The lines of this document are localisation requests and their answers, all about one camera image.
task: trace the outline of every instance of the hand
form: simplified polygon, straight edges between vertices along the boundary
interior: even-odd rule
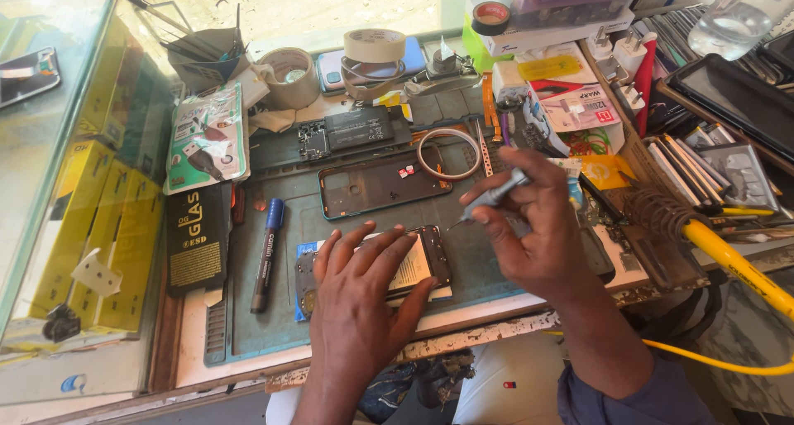
[[[532,232],[516,237],[502,213],[491,207],[477,207],[471,215],[491,238],[502,275],[554,304],[575,287],[572,284],[592,283],[595,278],[584,256],[576,213],[569,203],[565,171],[535,151],[503,147],[499,155],[533,181],[528,186],[515,187],[502,201],[503,209],[526,218]],[[460,202],[468,205],[509,179],[510,172],[488,177],[472,186]]]
[[[438,284],[422,280],[394,313],[386,292],[417,235],[398,225],[354,252],[374,229],[373,221],[344,237],[335,229],[314,259],[311,368],[293,423],[350,423],[369,382],[408,344]]]

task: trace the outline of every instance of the left hand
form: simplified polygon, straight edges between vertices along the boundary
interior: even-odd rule
[[[335,229],[314,259],[318,300],[311,317],[311,368],[303,398],[350,404],[351,419],[369,382],[411,340],[438,284],[435,278],[423,279],[394,313],[386,304],[386,292],[417,235],[404,234],[398,225],[354,252],[374,229],[373,221],[344,237]],[[296,418],[303,418],[300,409]],[[343,421],[347,412],[341,413]]]

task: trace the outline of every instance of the white charger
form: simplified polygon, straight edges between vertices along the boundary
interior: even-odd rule
[[[635,38],[634,31],[630,30],[627,38],[615,42],[613,54],[629,75],[626,82],[630,82],[637,75],[637,70],[640,69],[642,60],[648,54],[648,48],[642,45],[642,38]]]
[[[612,42],[603,30],[604,26],[601,25],[598,33],[591,34],[587,40],[588,50],[596,61],[605,60],[612,54]]]

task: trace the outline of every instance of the trouser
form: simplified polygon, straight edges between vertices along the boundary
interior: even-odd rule
[[[463,381],[452,423],[561,425],[557,380],[564,368],[557,338],[534,332],[471,348],[476,375]],[[302,388],[273,394],[267,425],[288,425]],[[359,413],[353,425],[371,422]]]

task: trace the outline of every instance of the blue marker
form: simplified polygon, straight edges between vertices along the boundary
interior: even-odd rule
[[[270,274],[273,272],[275,263],[275,236],[279,233],[284,222],[284,201],[280,198],[270,200],[268,209],[268,227],[264,233],[264,246],[262,247],[262,259],[259,267],[259,274],[256,275],[256,283],[253,288],[253,298],[251,298],[251,313],[262,313],[268,308],[268,286],[270,285]]]

